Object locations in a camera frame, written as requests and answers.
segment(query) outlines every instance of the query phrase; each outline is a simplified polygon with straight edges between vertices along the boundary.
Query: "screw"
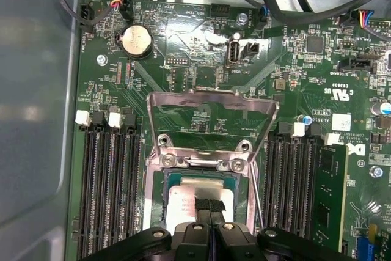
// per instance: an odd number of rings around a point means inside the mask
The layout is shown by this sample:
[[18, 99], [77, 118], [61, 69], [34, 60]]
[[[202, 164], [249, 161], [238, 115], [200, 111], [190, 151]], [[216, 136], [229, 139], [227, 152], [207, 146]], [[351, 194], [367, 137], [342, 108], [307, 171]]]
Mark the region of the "screw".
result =
[[172, 167], [175, 165], [175, 157], [172, 154], [164, 155], [161, 161], [165, 167]]
[[379, 166], [372, 166], [369, 173], [372, 177], [379, 178], [383, 176], [384, 172]]
[[236, 17], [236, 23], [239, 26], [244, 26], [249, 21], [249, 17], [245, 13], [239, 13]]
[[154, 236], [155, 238], [161, 238], [163, 235], [164, 235], [164, 233], [162, 233], [162, 232], [154, 232], [154, 233], [153, 233], [153, 236]]
[[223, 225], [223, 228], [227, 229], [227, 230], [232, 230], [233, 229], [233, 224], [226, 223], [226, 224]]
[[104, 67], [106, 64], [108, 64], [108, 57], [106, 55], [98, 55], [97, 57], [97, 64], [101, 67]]
[[277, 236], [276, 232], [273, 231], [273, 230], [267, 230], [267, 231], [265, 232], [265, 235], [267, 235], [268, 237], [272, 237], [272, 238], [274, 238], [274, 237]]
[[231, 168], [233, 171], [241, 172], [244, 169], [244, 163], [240, 159], [232, 161]]

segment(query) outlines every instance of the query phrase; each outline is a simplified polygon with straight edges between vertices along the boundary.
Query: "integrated circuit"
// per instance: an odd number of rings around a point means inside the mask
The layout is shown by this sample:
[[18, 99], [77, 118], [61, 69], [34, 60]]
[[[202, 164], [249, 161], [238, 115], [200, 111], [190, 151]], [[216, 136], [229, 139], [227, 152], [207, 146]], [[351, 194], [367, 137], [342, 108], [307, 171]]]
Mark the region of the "integrated circuit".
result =
[[311, 53], [323, 53], [324, 39], [320, 36], [308, 36], [307, 37], [307, 52]]

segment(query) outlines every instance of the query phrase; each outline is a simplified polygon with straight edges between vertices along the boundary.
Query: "white slot latch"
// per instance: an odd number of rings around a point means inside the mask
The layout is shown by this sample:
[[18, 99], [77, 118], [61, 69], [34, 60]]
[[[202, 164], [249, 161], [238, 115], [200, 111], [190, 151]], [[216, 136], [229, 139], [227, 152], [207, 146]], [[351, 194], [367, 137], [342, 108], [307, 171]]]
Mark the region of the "white slot latch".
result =
[[109, 115], [109, 126], [112, 128], [120, 128], [122, 124], [121, 114], [116, 112], [110, 112]]

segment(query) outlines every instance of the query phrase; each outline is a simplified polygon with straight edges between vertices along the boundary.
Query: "ram slot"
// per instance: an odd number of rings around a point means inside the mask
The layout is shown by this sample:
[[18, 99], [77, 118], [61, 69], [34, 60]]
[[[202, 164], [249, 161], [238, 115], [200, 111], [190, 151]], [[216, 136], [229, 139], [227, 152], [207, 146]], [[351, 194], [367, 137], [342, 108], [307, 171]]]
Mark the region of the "ram slot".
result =
[[297, 145], [294, 141], [290, 142], [289, 152], [288, 154], [288, 163], [287, 163], [287, 182], [285, 189], [285, 211], [286, 215], [284, 216], [284, 225], [283, 229], [291, 232], [292, 221], [293, 221], [293, 199], [294, 199], [294, 186], [296, 183], [295, 173], [296, 173], [296, 153], [297, 153]]
[[317, 154], [319, 154], [319, 145], [314, 139], [310, 139], [306, 145], [306, 153], [308, 158], [309, 173], [307, 181], [307, 189], [305, 191], [305, 201], [307, 203], [307, 209], [304, 215], [304, 221], [307, 223], [305, 226], [304, 235], [306, 238], [310, 239], [310, 230], [311, 230], [311, 218], [313, 213], [313, 198], [315, 195], [315, 174], [316, 174], [316, 161]]
[[271, 201], [272, 211], [272, 226], [277, 226], [278, 219], [280, 218], [280, 187], [281, 187], [281, 168], [284, 161], [284, 148], [285, 144], [282, 138], [276, 138], [276, 146], [274, 147], [274, 169], [271, 171], [273, 176], [273, 191]]
[[118, 160], [118, 134], [110, 134], [110, 151], [109, 151], [109, 166], [106, 181], [106, 203], [104, 211], [104, 234], [103, 247], [106, 248], [112, 244], [112, 228], [113, 228], [113, 206], [115, 189], [113, 188], [115, 179], [115, 167]]
[[110, 134], [104, 134], [104, 147], [102, 150], [101, 162], [98, 170], [97, 180], [97, 251], [103, 249], [104, 242], [104, 217], [106, 211], [106, 197], [107, 197], [107, 174], [108, 174], [108, 162], [110, 152]]
[[123, 154], [124, 154], [124, 142], [125, 142], [125, 135], [119, 134], [118, 135], [118, 153], [117, 153], [117, 165], [115, 167], [115, 179], [114, 179], [114, 191], [115, 196], [113, 198], [114, 205], [112, 205], [112, 212], [114, 216], [113, 220], [113, 227], [112, 227], [112, 234], [113, 234], [113, 243], [116, 243], [119, 241], [119, 235], [120, 235], [120, 214], [121, 214], [121, 205], [122, 205], [122, 181], [123, 181]]
[[302, 207], [305, 206], [304, 197], [301, 191], [305, 189], [305, 166], [304, 166], [304, 146], [300, 139], [295, 139], [295, 184], [294, 184], [294, 196], [292, 206], [292, 227], [291, 232], [299, 234], [301, 227], [299, 226], [299, 219], [301, 218]]
[[280, 184], [280, 205], [279, 205], [279, 222], [277, 223], [277, 227], [281, 228], [285, 225], [285, 219], [287, 217], [287, 211], [285, 206], [287, 205], [286, 202], [286, 195], [287, 195], [287, 181], [288, 177], [291, 175], [288, 173], [288, 159], [289, 159], [289, 149], [290, 144], [285, 144], [283, 147], [283, 158], [282, 158], [282, 164], [281, 164], [281, 184]]
[[312, 145], [310, 140], [303, 146], [302, 151], [302, 177], [300, 187], [300, 200], [301, 206], [298, 214], [298, 226], [297, 233], [300, 237], [308, 237], [305, 233], [305, 229], [307, 228], [307, 211], [310, 209], [309, 207], [309, 186], [310, 186], [310, 172], [312, 167], [311, 164], [311, 156], [312, 156]]
[[128, 183], [126, 185], [126, 206], [125, 206], [125, 230], [126, 237], [130, 237], [136, 233], [136, 208], [137, 208], [137, 192], [139, 184], [139, 135], [128, 134], [129, 140], [129, 162], [128, 162]]
[[87, 200], [89, 199], [89, 186], [91, 179], [91, 166], [93, 155], [93, 142], [95, 133], [93, 131], [86, 131], [84, 135], [84, 155], [82, 162], [82, 191], [80, 200], [80, 219], [79, 219], [79, 240], [78, 240], [78, 260], [87, 256], [86, 240], [88, 240], [88, 209]]

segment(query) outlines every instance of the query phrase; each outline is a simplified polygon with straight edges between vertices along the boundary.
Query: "capacitor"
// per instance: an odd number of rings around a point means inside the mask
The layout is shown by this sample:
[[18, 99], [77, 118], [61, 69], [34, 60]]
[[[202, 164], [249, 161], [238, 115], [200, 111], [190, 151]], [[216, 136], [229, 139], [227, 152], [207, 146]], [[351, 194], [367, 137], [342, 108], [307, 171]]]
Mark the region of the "capacitor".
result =
[[387, 116], [391, 114], [391, 104], [388, 102], [376, 102], [372, 104], [371, 112], [376, 116]]
[[139, 24], [125, 27], [117, 34], [116, 39], [124, 52], [133, 59], [143, 59], [153, 49], [152, 35], [146, 27]]
[[313, 119], [310, 116], [305, 116], [301, 114], [300, 116], [298, 116], [298, 122], [302, 122], [304, 123], [304, 125], [308, 126], [312, 124]]

